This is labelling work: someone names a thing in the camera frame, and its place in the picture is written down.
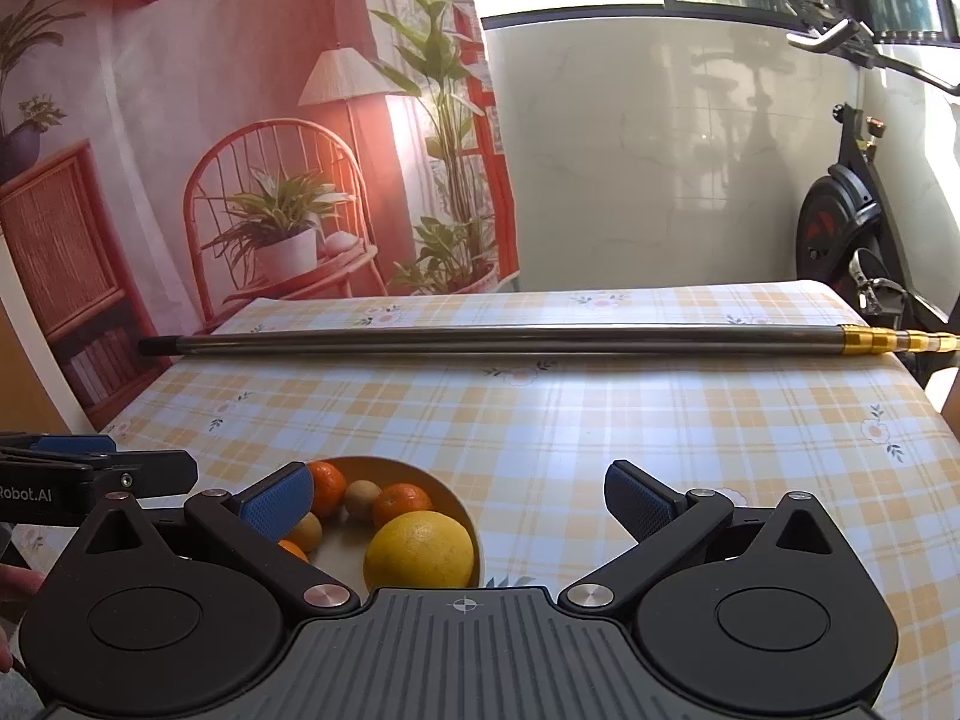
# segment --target green plant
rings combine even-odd
[[[23,55],[41,43],[64,45],[64,35],[50,29],[56,22],[68,19],[80,19],[86,15],[82,10],[71,13],[54,13],[53,9],[67,0],[57,0],[49,5],[37,8],[37,0],[27,0],[19,12],[10,13],[0,19],[0,103],[7,78]],[[3,115],[0,113],[0,137],[6,135]]]
[[[50,95],[34,95],[18,107],[23,121],[33,122],[40,132],[46,132],[50,127],[58,127],[61,119],[66,118],[64,111],[56,107]]]
[[[395,30],[397,51],[415,74],[422,76],[426,89],[386,62],[379,62],[377,69],[400,87],[397,94],[416,98],[429,115],[434,132],[426,139],[427,153],[443,161],[448,213],[453,227],[467,236],[464,248],[469,256],[461,264],[470,269],[475,281],[487,272],[488,249],[484,247],[482,225],[473,223],[480,217],[478,182],[469,158],[464,155],[463,141],[472,129],[472,117],[485,113],[461,94],[463,82],[472,75],[461,59],[460,41],[466,38],[443,26],[448,10],[462,0],[412,1],[421,12],[421,23],[417,25],[403,23],[381,10],[371,13]],[[424,224],[418,230],[430,227],[426,220],[429,217],[421,220]]]
[[[491,264],[485,253],[470,253],[470,241],[482,240],[481,218],[444,224],[438,218],[421,217],[414,229],[424,244],[419,257],[397,266],[391,283],[410,287],[414,293],[449,295],[488,274]]]
[[[200,247],[213,248],[217,257],[229,257],[233,267],[255,248],[286,241],[314,226],[311,215],[334,217],[335,206],[352,199],[350,194],[336,191],[323,175],[313,172],[277,177],[251,168],[256,191],[242,191],[227,198],[232,208],[227,213],[234,224],[212,241]]]

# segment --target fruit bowl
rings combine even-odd
[[[387,458],[342,457],[323,460],[336,466],[347,478],[348,484],[366,479],[378,487],[387,488],[406,482],[424,490],[430,496],[435,512],[446,514],[467,529],[475,556],[469,586],[480,586],[480,578],[483,576],[483,552],[480,549],[480,539],[477,538],[476,526],[459,498],[443,482],[426,471]],[[343,508],[320,522],[323,524],[323,541],[310,553],[310,562],[350,586],[366,601],[368,591],[363,580],[363,559],[376,528],[371,522],[350,517]]]

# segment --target mural wall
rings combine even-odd
[[[517,272],[472,0],[0,0],[0,225],[94,426],[144,334]]]

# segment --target human hand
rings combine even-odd
[[[19,601],[37,595],[43,584],[43,574],[29,568],[0,563],[0,601]],[[0,628],[0,671],[6,674],[13,668],[13,655],[7,635]]]

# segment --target table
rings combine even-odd
[[[522,322],[836,324],[813,282],[424,298],[257,300],[221,332]],[[627,458],[741,506],[815,493],[890,605],[901,643],[886,720],[960,715],[960,443],[892,355],[878,358],[198,359],[107,428],[123,449],[189,450],[199,488],[288,461],[395,458],[464,501],[493,584],[553,594],[630,546],[602,482]],[[69,533],[20,527],[49,566]]]

